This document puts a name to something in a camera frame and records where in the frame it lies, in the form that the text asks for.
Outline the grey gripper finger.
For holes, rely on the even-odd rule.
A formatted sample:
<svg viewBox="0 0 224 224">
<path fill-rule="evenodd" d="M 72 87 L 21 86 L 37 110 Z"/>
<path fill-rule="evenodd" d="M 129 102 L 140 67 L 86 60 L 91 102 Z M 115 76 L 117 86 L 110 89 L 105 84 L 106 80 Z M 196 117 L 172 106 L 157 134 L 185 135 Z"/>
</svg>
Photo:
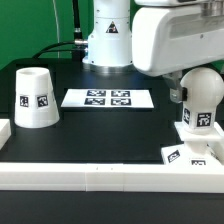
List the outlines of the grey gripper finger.
<svg viewBox="0 0 224 224">
<path fill-rule="evenodd" d="M 181 86 L 183 73 L 175 71 L 163 76 L 167 86 L 170 89 L 170 100 L 174 103 L 181 103 L 186 100 L 186 88 Z"/>
</svg>

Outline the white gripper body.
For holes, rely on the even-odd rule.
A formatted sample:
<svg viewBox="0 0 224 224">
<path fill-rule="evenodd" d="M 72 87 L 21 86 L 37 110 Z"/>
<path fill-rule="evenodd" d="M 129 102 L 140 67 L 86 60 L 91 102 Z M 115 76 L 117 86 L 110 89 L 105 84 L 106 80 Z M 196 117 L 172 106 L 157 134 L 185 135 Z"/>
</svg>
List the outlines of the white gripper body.
<svg viewBox="0 0 224 224">
<path fill-rule="evenodd" d="M 224 13 L 204 16 L 199 4 L 142 7 L 132 23 L 135 68 L 159 76 L 224 58 Z"/>
</svg>

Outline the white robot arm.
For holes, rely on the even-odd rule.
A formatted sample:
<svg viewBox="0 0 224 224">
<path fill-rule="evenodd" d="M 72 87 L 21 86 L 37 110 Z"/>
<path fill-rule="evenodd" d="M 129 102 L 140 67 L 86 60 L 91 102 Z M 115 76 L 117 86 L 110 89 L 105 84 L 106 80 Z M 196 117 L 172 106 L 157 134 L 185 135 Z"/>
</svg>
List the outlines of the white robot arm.
<svg viewBox="0 0 224 224">
<path fill-rule="evenodd" d="M 102 73 L 129 66 L 164 76 L 184 101 L 182 71 L 224 59 L 224 0 L 93 0 L 85 66 Z"/>
</svg>

